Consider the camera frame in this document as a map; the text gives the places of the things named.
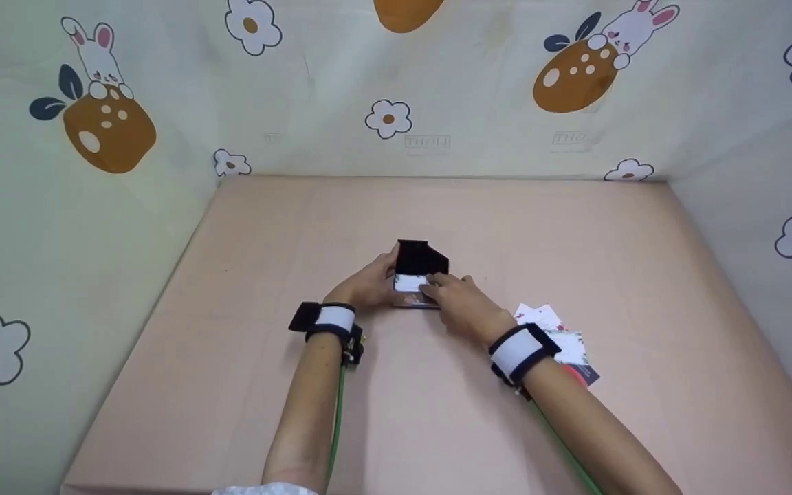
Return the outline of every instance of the hand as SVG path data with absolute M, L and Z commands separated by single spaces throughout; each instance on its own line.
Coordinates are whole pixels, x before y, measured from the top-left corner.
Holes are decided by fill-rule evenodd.
M 434 298 L 442 307 L 442 323 L 460 335 L 490 346 L 501 335 L 516 326 L 515 318 L 490 300 L 471 276 L 458 279 L 453 275 L 427 276 L 429 285 L 421 285 L 421 292 Z
M 399 256 L 399 244 L 389 253 L 378 254 L 364 269 L 351 275 L 329 292 L 323 302 L 343 302 L 356 310 L 384 304 L 402 303 L 405 295 L 393 291 L 393 268 Z

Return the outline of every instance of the wrist strap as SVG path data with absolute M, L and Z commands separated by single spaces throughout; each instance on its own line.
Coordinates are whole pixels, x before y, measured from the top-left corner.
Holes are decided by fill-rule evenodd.
M 536 323 L 518 325 L 503 334 L 487 352 L 491 370 L 506 385 L 520 388 L 525 374 L 544 358 L 552 358 L 560 347 Z
M 289 323 L 289 329 L 305 333 L 305 342 L 318 333 L 337 336 L 342 344 L 342 364 L 356 366 L 365 351 L 362 328 L 354 323 L 356 310 L 349 304 L 302 302 Z

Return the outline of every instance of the pink table surface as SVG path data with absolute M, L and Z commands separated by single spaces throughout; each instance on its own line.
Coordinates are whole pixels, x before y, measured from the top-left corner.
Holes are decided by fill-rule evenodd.
M 491 297 L 584 334 L 591 391 L 689 494 L 792 494 L 792 384 L 664 184 L 227 179 L 63 493 L 258 483 L 302 338 L 298 302 L 428 239 Z M 486 357 L 390 310 L 346 380 L 333 494 L 582 493 Z

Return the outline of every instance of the green wire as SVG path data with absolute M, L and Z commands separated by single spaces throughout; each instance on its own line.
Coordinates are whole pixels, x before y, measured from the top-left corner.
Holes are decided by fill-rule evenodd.
M 338 374 L 338 399 L 335 401 L 335 426 L 332 432 L 332 448 L 329 451 L 329 471 L 326 475 L 326 480 L 332 479 L 332 471 L 336 467 L 336 454 L 338 454 L 338 437 L 340 436 L 340 413 L 342 413 L 342 404 L 344 399 L 344 374 L 347 370 L 346 366 L 342 366 Z
M 562 439 L 560 439 L 558 433 L 556 433 L 556 431 L 552 428 L 552 426 L 549 425 L 549 422 L 546 419 L 546 415 L 544 415 L 543 411 L 540 410 L 540 407 L 537 405 L 537 402 L 528 401 L 527 403 L 528 403 L 528 407 L 530 407 L 531 410 L 535 414 L 537 414 L 537 417 L 540 418 L 540 423 L 543 424 L 544 428 L 546 428 L 550 433 L 550 435 L 552 435 L 554 439 L 558 442 L 558 445 L 560 445 L 560 447 L 564 451 L 564 457 L 566 457 L 570 465 L 573 466 L 573 470 L 575 470 L 576 475 L 578 475 L 582 479 L 582 481 L 585 482 L 585 486 L 588 487 L 588 491 L 591 492 L 593 495 L 603 495 L 600 489 L 597 488 L 597 485 L 595 485 L 595 482 L 591 480 L 591 476 L 589 476 L 589 473 L 585 472 L 585 470 L 582 469 L 582 464 L 580 464 L 579 461 L 576 461 L 576 458 L 573 456 L 573 453 L 570 452 L 570 449 L 568 449 L 567 446 L 564 445 L 564 442 Z
M 332 479 L 332 471 L 336 466 L 336 454 L 338 454 L 338 437 L 340 436 L 340 417 L 342 416 L 342 407 L 344 402 L 344 374 L 346 370 L 347 367 L 342 366 L 340 367 L 340 372 L 338 374 L 338 399 L 335 401 L 335 425 L 332 432 L 332 448 L 329 451 L 329 470 L 326 475 L 327 481 Z M 552 435 L 558 442 L 558 445 L 560 445 L 564 451 L 564 457 L 566 457 L 566 459 L 569 461 L 570 465 L 573 467 L 573 470 L 575 470 L 576 475 L 578 475 L 582 479 L 582 482 L 585 483 L 585 486 L 588 487 L 588 491 L 592 495 L 603 495 L 600 489 L 597 488 L 597 485 L 595 485 L 595 482 L 591 480 L 589 473 L 582 469 L 582 465 L 579 463 L 579 461 L 576 461 L 573 453 L 570 452 L 570 449 L 564 445 L 564 442 L 560 439 L 558 433 L 556 433 L 556 431 L 552 429 L 552 426 L 549 425 L 548 420 L 546 420 L 546 415 L 544 415 L 543 411 L 540 410 L 537 402 L 528 401 L 528 407 L 530 407 L 533 413 L 540 418 L 540 423 L 542 423 L 544 428 L 546 428 L 550 435 Z

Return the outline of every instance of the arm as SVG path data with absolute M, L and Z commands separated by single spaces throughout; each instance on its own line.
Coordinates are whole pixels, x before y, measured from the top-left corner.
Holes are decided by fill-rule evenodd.
M 399 253 L 380 254 L 373 262 L 341 282 L 323 302 L 342 302 L 356 310 L 396 301 L 400 295 L 388 283 Z M 312 335 L 305 345 L 289 386 L 280 425 L 267 452 L 261 482 L 284 482 L 326 493 L 329 449 L 342 345 L 335 335 Z
M 442 321 L 456 333 L 489 346 L 516 326 L 472 281 L 430 277 L 421 286 L 442 307 Z M 679 495 L 680 489 L 638 439 L 560 364 L 547 358 L 526 374 L 524 386 L 576 460 L 607 495 Z

